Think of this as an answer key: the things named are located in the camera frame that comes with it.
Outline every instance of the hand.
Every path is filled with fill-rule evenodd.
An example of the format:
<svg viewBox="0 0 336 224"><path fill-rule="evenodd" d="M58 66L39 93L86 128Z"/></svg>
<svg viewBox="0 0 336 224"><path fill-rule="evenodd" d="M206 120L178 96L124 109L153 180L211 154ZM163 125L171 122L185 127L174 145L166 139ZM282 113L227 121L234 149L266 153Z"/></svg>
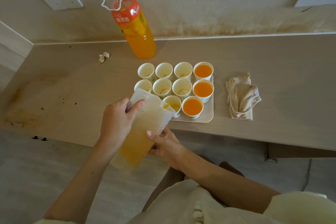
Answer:
<svg viewBox="0 0 336 224"><path fill-rule="evenodd" d="M147 131L147 137L155 145L159 146L159 150L149 150L149 154L161 155L165 162L167 162L172 168L180 170L179 158L187 151L179 140L175 137L174 133L169 128L165 127L162 133L157 136L151 131Z"/></svg>
<svg viewBox="0 0 336 224"><path fill-rule="evenodd" d="M105 108L97 146L112 158L131 130L132 122L146 100L136 102L126 113L128 98L123 98Z"/></svg>

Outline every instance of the brown pants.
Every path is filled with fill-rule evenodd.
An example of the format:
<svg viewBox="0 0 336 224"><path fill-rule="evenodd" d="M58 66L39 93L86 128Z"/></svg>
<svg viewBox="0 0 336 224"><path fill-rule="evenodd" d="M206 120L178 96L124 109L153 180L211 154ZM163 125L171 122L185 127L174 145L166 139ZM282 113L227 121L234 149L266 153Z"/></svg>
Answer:
<svg viewBox="0 0 336 224"><path fill-rule="evenodd" d="M208 159L206 156L199 155L201 158L205 159L208 162L212 162L210 159ZM221 162L219 166L223 169L226 169L227 171L233 172L237 175L244 176L240 171L235 169L233 166L231 166L228 162ZM154 189L153 193L150 195L149 199L147 200L145 206L143 207L141 212L145 212L148 207L151 205L151 203L158 197L158 195L163 192L166 188L169 188L170 186L181 182L185 178L185 174L181 171L178 171L172 167L168 169L166 172L165 176L162 178L161 182L159 185Z"/></svg>

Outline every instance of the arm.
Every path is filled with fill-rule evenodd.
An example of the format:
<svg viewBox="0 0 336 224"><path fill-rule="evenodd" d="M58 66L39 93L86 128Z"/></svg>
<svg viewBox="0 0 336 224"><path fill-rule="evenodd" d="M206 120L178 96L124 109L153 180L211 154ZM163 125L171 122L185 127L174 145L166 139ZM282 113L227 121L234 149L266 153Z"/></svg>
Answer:
<svg viewBox="0 0 336 224"><path fill-rule="evenodd" d="M124 142L136 114L145 104L145 100L140 100L126 113L128 101L128 98L124 98L106 107L100 137L89 159L50 207L44 219L79 224L86 222L105 169Z"/></svg>
<svg viewBox="0 0 336 224"><path fill-rule="evenodd" d="M150 131L147 137L160 146L149 153L161 155L174 169L184 172L225 205L263 213L272 197L280 193L253 180L216 166L184 148L168 128L160 137Z"/></svg>

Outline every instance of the bottle label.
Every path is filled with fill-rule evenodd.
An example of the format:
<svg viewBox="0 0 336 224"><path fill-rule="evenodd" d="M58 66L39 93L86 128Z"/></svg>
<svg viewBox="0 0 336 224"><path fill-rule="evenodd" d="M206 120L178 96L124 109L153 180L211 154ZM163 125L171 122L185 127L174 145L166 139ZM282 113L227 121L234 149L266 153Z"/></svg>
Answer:
<svg viewBox="0 0 336 224"><path fill-rule="evenodd" d="M136 0L132 0L132 5L126 10L111 12L125 36L145 35L147 22Z"/></svg>

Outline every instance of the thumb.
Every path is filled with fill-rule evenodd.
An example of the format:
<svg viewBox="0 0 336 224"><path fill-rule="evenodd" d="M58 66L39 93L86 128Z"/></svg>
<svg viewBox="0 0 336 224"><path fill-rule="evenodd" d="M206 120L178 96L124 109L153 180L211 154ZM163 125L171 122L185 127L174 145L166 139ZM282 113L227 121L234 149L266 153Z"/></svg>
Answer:
<svg viewBox="0 0 336 224"><path fill-rule="evenodd" d="M145 99L140 99L131 107L131 109L129 109L127 115L129 115L131 119L134 120L135 116L138 114L141 108L145 105L145 103L146 103Z"/></svg>
<svg viewBox="0 0 336 224"><path fill-rule="evenodd" d="M158 145L161 145L163 143L163 138L155 135L154 133L152 133L152 131L147 130L146 136L153 143L156 143Z"/></svg>

